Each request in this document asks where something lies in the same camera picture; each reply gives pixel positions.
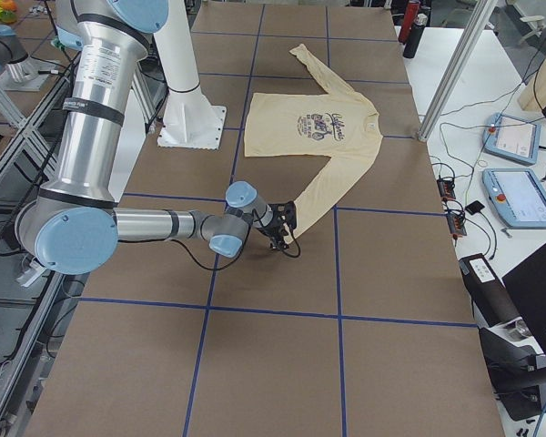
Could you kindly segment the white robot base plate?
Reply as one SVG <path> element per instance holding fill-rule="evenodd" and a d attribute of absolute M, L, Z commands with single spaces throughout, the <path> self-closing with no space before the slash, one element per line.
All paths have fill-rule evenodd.
<path fill-rule="evenodd" d="M 224 130 L 227 108 L 185 105 L 167 107 L 157 143 L 160 147 L 217 150 Z"/>

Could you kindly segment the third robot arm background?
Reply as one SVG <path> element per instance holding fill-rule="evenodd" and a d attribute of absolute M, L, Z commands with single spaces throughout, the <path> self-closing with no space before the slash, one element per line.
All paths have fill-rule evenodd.
<path fill-rule="evenodd" d="M 28 53 L 16 32 L 9 25 L 0 25 L 0 73 L 7 65 L 17 65 L 26 61 Z"/>

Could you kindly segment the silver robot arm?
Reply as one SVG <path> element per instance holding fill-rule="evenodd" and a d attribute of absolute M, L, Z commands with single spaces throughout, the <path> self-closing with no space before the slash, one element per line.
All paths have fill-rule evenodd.
<path fill-rule="evenodd" d="M 65 29 L 82 51 L 65 103 L 56 174 L 15 221 L 21 245 L 48 269 L 78 275 L 106 263 L 119 243 L 203 239 L 236 259 L 257 230 L 274 249 L 296 227 L 292 203 L 269 204 L 247 182 L 230 185 L 220 215 L 119 208 L 109 189 L 128 94 L 151 46 L 160 55 L 168 96 L 159 143 L 215 149 L 226 117 L 209 103 L 197 74 L 187 13 L 180 1 L 61 1 Z"/>

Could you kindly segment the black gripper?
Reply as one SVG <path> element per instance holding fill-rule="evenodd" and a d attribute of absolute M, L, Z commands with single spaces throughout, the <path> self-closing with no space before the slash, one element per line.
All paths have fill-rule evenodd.
<path fill-rule="evenodd" d="M 288 235 L 285 220 L 283 217 L 273 218 L 265 227 L 265 235 L 270 240 L 270 248 L 273 250 L 284 251 L 288 249 L 285 237 Z"/>

